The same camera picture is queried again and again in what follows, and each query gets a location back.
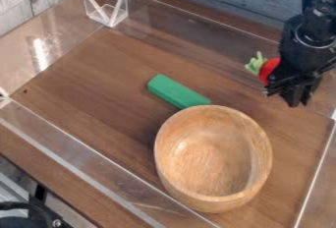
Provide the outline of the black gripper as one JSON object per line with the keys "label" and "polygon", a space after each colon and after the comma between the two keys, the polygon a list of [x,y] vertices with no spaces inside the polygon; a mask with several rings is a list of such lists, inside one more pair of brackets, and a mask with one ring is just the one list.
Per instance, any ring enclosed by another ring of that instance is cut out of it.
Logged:
{"label": "black gripper", "polygon": [[297,15],[285,22],[278,46],[281,62],[265,85],[289,107],[306,105],[322,80],[336,67],[336,19]]}

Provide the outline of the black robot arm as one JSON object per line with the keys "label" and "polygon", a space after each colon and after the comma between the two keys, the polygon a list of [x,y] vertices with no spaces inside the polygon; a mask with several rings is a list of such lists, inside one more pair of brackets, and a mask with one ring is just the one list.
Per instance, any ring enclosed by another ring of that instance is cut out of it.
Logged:
{"label": "black robot arm", "polygon": [[289,107],[305,105],[324,74],[336,68],[336,0],[301,0],[301,12],[284,24],[278,56],[250,59],[266,96]]}

